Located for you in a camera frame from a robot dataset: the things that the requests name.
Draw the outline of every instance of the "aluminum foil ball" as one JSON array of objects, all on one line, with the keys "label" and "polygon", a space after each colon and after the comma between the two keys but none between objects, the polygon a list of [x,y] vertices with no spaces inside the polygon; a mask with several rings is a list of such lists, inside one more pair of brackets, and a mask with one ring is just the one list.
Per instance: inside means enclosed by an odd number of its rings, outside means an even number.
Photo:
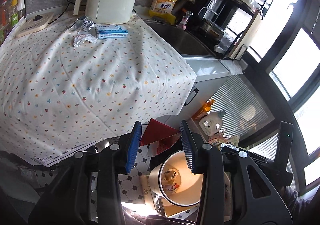
[{"label": "aluminum foil ball", "polygon": [[82,29],[85,32],[89,32],[93,27],[94,27],[94,22],[93,21],[87,20],[87,21],[84,21],[82,23]]}]

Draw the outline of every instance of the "bottle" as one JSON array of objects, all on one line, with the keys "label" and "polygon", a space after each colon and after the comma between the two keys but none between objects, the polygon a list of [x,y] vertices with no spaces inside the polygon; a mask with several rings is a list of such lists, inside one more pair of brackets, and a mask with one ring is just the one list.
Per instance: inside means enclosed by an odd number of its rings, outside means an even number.
[{"label": "bottle", "polygon": [[211,99],[208,102],[204,103],[203,106],[196,113],[193,114],[192,118],[200,119],[204,117],[211,110],[211,105],[213,103],[215,103],[214,99]]},{"label": "bottle", "polygon": [[24,0],[18,0],[18,21],[26,17],[26,6]]},{"label": "bottle", "polygon": [[0,44],[7,38],[11,29],[10,7],[7,1],[4,1],[0,6]]},{"label": "bottle", "polygon": [[11,1],[11,26],[12,28],[18,23],[18,0]]},{"label": "bottle", "polygon": [[222,118],[226,114],[224,110],[219,112],[211,112],[200,120],[199,125],[207,136],[212,136],[219,132],[222,127]]},{"label": "bottle", "polygon": [[189,21],[190,16],[192,16],[193,13],[190,11],[186,12],[186,15],[182,17],[180,23],[177,25],[177,28],[182,29],[183,31],[187,28],[186,24]]},{"label": "bottle", "polygon": [[171,14],[172,8],[177,0],[153,0],[149,9],[149,15],[159,16],[174,25],[176,17]]}]

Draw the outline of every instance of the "yellow bottle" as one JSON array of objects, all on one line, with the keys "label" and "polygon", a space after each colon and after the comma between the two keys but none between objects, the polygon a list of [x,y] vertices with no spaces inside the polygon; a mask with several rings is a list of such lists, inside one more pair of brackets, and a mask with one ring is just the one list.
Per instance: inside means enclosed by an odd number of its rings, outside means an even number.
[{"label": "yellow bottle", "polygon": [[149,15],[159,16],[174,25],[176,17],[171,14],[172,8],[177,0],[153,0]]}]

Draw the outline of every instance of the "window frame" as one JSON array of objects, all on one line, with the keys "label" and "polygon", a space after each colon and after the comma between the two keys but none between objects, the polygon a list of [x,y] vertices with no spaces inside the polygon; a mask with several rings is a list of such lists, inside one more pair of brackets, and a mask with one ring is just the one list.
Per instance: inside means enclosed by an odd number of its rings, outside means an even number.
[{"label": "window frame", "polygon": [[294,129],[291,153],[296,169],[295,175],[297,177],[297,188],[300,190],[299,195],[303,195],[320,184],[319,178],[306,186],[304,168],[320,156],[320,148],[308,155],[301,130],[294,117],[294,113],[320,86],[320,64],[289,101],[285,99],[278,86],[269,76],[269,73],[273,71],[273,68],[287,52],[301,28],[308,33],[317,47],[320,47],[320,43],[316,42],[304,27],[304,21],[308,15],[310,6],[311,0],[297,0],[283,31],[260,62],[257,62],[248,52],[242,57],[248,64],[247,69],[244,70],[245,77],[263,98],[275,119],[261,130],[240,141],[239,146],[247,147],[253,143],[266,140],[270,133],[278,130],[280,121],[292,123]]}]

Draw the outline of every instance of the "cabinet handle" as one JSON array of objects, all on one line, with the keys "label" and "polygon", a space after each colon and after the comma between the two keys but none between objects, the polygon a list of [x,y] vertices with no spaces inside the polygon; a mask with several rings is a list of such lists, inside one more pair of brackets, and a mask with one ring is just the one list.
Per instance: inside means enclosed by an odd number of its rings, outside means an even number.
[{"label": "cabinet handle", "polygon": [[193,98],[192,99],[190,99],[190,101],[188,102],[188,103],[184,103],[184,105],[183,106],[186,106],[186,105],[188,105],[194,98],[195,98],[195,96],[198,94],[198,92],[199,92],[199,90],[197,89],[197,88],[195,88],[194,90],[193,90],[193,92],[195,92],[195,95],[193,96]]}]

